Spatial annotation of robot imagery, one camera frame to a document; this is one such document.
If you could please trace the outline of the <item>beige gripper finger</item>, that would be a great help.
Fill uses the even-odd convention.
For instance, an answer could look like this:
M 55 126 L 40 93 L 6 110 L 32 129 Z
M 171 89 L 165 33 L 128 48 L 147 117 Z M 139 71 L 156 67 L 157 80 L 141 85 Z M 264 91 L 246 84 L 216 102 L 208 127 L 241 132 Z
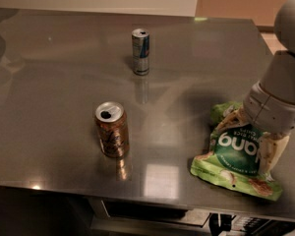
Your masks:
M 236 108 L 234 105 L 217 105 L 214 107 L 222 120 L 217 124 L 215 130 L 222 133 L 232 128 L 239 128 L 249 124 L 247 114 L 243 106 Z
M 267 175 L 278 162 L 286 149 L 289 136 L 264 132 L 259 141 L 258 159 L 259 173 Z

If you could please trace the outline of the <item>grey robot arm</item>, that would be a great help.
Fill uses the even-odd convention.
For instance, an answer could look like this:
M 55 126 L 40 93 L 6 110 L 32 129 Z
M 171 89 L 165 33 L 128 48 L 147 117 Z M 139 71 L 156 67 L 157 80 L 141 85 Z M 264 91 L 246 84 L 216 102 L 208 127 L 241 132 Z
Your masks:
M 278 11 L 274 34 L 285 49 L 274 54 L 240 108 L 217 126 L 220 133 L 247 124 L 264 132 L 258 150 L 259 172 L 263 175 L 275 166 L 295 129 L 295 0 L 287 0 Z

